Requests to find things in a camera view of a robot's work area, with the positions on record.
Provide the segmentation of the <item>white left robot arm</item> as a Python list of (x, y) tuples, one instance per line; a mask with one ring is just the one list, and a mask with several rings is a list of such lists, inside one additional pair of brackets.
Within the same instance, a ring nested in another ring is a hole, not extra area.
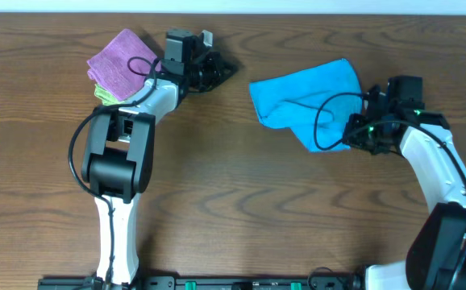
[(158, 57), (132, 30), (115, 36), (91, 57), (89, 78), (115, 99), (86, 117), (81, 170), (72, 174), (98, 208), (99, 265), (89, 289), (136, 289), (138, 202), (152, 175), (156, 125), (190, 93), (209, 92), (236, 71), (213, 48), (213, 34), (167, 31)]

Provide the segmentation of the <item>blue microfiber cloth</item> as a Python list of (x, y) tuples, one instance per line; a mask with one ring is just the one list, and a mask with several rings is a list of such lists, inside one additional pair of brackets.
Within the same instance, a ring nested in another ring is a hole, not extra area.
[(310, 152), (338, 141), (351, 114), (362, 109), (360, 83), (346, 59), (249, 84), (263, 126), (290, 129)]

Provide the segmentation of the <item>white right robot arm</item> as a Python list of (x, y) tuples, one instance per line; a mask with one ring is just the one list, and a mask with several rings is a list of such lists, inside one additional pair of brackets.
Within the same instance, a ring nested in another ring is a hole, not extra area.
[(386, 92), (375, 86), (364, 100), (365, 112), (350, 116), (343, 143), (403, 156), (429, 210), (406, 259), (368, 267), (365, 288), (466, 290), (466, 167), (447, 119), (426, 110), (420, 77), (391, 77)]

